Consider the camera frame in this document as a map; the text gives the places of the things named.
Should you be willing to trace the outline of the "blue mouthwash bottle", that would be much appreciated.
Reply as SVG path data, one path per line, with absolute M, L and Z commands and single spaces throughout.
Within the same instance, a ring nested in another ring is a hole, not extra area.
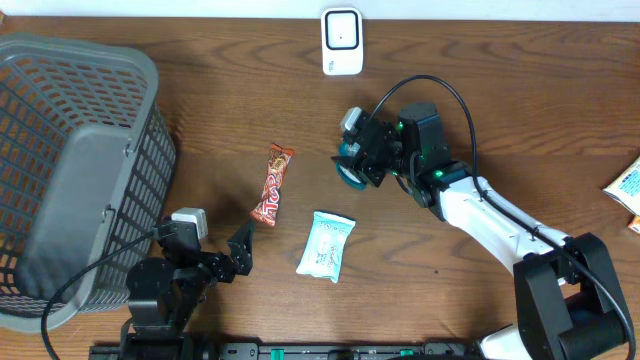
M 350 146 L 343 142 L 339 148 L 340 156 L 347 156 L 351 154 Z M 344 166 L 337 164 L 336 171 L 341 177 L 341 179 L 349 186 L 356 190 L 364 190 L 367 184 L 360 180 L 351 170 L 345 168 Z

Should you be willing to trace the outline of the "red chocolate bar wrapper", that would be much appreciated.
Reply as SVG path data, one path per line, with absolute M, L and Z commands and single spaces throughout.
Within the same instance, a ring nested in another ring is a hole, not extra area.
M 292 149 L 272 144 L 269 151 L 266 179 L 258 205 L 250 212 L 255 220 L 273 227 L 276 224 L 280 207 L 280 189 L 286 175 L 291 158 Z

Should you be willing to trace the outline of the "light green tissue pack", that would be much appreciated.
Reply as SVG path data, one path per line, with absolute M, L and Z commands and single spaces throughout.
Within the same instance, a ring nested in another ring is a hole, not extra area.
M 339 281 L 344 248 L 356 221 L 315 211 L 309 237 L 296 273 Z

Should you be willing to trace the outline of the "yellow snack bag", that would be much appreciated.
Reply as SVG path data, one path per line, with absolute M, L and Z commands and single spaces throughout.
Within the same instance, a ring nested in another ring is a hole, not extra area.
M 637 158 L 603 192 L 635 216 L 639 215 L 640 158 Z

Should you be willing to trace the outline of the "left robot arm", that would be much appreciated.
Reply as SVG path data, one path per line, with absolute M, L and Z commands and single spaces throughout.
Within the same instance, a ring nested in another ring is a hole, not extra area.
M 216 359 L 215 346 L 185 332 L 206 291 L 231 283 L 253 268 L 254 222 L 249 221 L 228 240 L 228 254 L 205 252 L 192 222 L 167 220 L 152 237 L 162 248 L 160 257 L 136 263 L 128 272 L 131 334 L 121 335 L 120 359 Z

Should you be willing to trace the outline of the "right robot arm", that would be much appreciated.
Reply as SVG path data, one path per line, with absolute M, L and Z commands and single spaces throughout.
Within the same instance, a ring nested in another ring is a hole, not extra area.
M 334 162 L 354 187 L 395 176 L 422 208 L 471 236 L 512 275 L 517 320 L 461 348 L 471 359 L 592 359 L 623 344 L 633 325 L 609 251 L 592 233 L 548 227 L 451 157 L 432 103 L 381 122 L 359 107 L 340 123 Z

